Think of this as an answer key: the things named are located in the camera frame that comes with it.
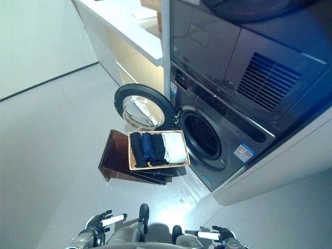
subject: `folded navy shirt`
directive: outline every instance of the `folded navy shirt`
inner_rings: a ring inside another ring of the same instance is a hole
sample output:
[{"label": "folded navy shirt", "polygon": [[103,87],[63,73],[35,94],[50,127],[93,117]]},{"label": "folded navy shirt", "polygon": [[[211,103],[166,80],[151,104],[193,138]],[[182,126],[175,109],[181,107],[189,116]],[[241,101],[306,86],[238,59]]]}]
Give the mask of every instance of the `folded navy shirt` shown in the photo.
[{"label": "folded navy shirt", "polygon": [[141,142],[143,149],[143,159],[149,161],[154,160],[156,158],[156,155],[152,146],[151,134],[148,132],[143,133],[141,137]]}]

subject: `washing machine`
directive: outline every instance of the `washing machine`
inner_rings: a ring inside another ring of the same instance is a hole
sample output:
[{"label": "washing machine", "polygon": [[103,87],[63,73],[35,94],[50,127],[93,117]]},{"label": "washing machine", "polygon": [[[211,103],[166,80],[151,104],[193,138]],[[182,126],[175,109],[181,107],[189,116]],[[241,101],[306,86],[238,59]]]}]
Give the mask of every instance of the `washing machine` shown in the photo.
[{"label": "washing machine", "polygon": [[228,105],[172,63],[170,100],[139,84],[115,94],[118,114],[139,131],[183,130],[191,168],[213,191],[275,136]]}]

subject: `wicker basket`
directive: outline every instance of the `wicker basket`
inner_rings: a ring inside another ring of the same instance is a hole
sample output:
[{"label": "wicker basket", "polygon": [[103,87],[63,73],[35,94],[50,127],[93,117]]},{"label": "wicker basket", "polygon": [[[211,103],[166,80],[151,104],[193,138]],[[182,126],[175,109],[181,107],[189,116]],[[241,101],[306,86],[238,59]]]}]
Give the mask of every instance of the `wicker basket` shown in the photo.
[{"label": "wicker basket", "polygon": [[[161,134],[162,132],[180,132],[182,134],[183,141],[186,141],[185,137],[183,135],[183,131],[181,131],[181,130],[174,130],[174,131],[149,131],[149,133],[151,133],[151,134]],[[151,166],[148,163],[148,167],[146,167],[146,168],[136,168],[135,167],[136,160],[135,160],[134,153],[133,153],[133,150],[131,149],[131,144],[130,144],[130,134],[131,133],[132,132],[128,133],[128,161],[129,161],[129,169],[130,170],[153,170],[153,169],[165,169],[165,168],[174,168],[174,167],[181,167],[181,166],[188,166],[188,165],[190,165],[190,158],[189,158],[188,150],[187,150],[187,147],[186,147],[185,149],[186,149],[186,154],[187,154],[187,160],[184,163],[165,164],[165,165],[159,165],[159,166]]]},{"label": "wicker basket", "polygon": [[161,12],[161,0],[141,0],[141,5]]}]

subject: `white wall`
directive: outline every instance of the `white wall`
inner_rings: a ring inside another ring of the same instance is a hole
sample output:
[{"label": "white wall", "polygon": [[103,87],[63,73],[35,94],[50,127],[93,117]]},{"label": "white wall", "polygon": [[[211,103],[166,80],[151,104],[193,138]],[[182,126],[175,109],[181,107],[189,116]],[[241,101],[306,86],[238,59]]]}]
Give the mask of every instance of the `white wall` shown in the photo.
[{"label": "white wall", "polygon": [[69,0],[2,0],[0,20],[0,99],[97,61]]}]

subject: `sticker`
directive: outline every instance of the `sticker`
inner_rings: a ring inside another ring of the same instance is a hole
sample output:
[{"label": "sticker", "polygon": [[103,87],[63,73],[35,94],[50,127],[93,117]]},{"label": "sticker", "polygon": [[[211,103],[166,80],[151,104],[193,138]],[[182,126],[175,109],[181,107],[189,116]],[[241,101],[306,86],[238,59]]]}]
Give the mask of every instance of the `sticker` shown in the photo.
[{"label": "sticker", "polygon": [[185,106],[182,106],[182,110],[192,110],[192,111],[195,111],[195,108],[193,108],[192,106],[185,105]]},{"label": "sticker", "polygon": [[244,143],[241,143],[234,151],[234,155],[236,155],[242,162],[247,162],[254,154],[255,152]]},{"label": "sticker", "polygon": [[171,82],[171,91],[176,94],[176,91],[177,91],[177,86],[176,84],[174,84],[173,82]]},{"label": "sticker", "polygon": [[195,4],[195,5],[199,5],[200,0],[182,0],[182,1],[187,2],[187,3],[191,3],[191,4]]}]

